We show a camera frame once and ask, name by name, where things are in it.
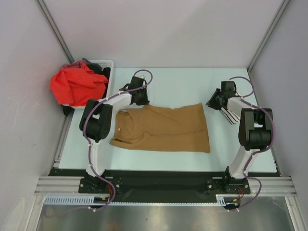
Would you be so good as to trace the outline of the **black white striped tank top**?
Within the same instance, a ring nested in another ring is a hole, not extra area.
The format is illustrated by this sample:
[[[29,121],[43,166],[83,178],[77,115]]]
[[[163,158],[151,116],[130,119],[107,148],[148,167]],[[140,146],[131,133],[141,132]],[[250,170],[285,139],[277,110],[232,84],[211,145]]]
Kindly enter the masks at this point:
[[[225,118],[233,125],[240,122],[240,116],[242,111],[242,97],[237,93],[238,97],[230,98],[228,100],[228,109],[222,108],[220,111]]]

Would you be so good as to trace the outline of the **tan brown garment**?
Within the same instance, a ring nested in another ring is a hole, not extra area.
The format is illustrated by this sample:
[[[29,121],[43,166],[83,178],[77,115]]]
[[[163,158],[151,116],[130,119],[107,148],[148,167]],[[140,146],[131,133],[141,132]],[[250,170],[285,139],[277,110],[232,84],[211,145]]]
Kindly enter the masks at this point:
[[[210,152],[201,103],[174,109],[152,105],[126,108],[115,119],[112,146],[143,151]]]

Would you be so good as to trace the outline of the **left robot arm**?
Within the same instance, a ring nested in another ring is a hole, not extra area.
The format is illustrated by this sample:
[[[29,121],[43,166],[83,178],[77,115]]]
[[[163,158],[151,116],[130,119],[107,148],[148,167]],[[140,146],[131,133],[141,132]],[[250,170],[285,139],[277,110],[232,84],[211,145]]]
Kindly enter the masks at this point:
[[[93,176],[89,186],[95,192],[102,192],[106,188],[106,180],[100,175],[105,167],[99,167],[98,149],[101,140],[107,138],[111,130],[112,116],[119,110],[135,104],[147,105],[148,82],[143,76],[133,76],[118,93],[104,99],[88,100],[79,124],[83,137],[88,142],[88,167],[86,172]]]

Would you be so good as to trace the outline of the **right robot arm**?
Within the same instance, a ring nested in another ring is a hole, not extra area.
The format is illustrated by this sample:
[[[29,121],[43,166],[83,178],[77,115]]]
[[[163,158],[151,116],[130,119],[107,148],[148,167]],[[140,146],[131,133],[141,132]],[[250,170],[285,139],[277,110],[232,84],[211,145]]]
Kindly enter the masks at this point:
[[[222,81],[206,106],[220,111],[231,124],[239,124],[240,148],[233,162],[227,167],[229,177],[223,179],[222,188],[233,193],[239,188],[239,181],[247,177],[254,159],[269,150],[275,140],[273,112],[247,102],[237,93],[233,81]]]

